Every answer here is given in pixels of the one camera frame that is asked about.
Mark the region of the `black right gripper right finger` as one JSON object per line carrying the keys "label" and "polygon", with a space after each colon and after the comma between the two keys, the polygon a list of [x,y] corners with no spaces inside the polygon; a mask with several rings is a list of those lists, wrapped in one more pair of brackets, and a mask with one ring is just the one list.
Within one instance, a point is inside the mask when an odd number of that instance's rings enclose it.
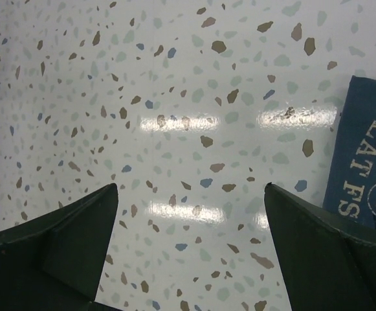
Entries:
{"label": "black right gripper right finger", "polygon": [[264,204],[293,310],[376,310],[376,230],[273,183]]}

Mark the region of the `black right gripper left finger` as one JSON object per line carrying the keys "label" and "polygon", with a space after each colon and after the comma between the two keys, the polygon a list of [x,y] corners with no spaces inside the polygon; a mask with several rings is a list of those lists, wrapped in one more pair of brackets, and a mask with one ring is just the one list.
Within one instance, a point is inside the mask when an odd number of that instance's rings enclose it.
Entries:
{"label": "black right gripper left finger", "polygon": [[111,183],[0,231],[0,310],[110,310],[96,293],[117,208]]}

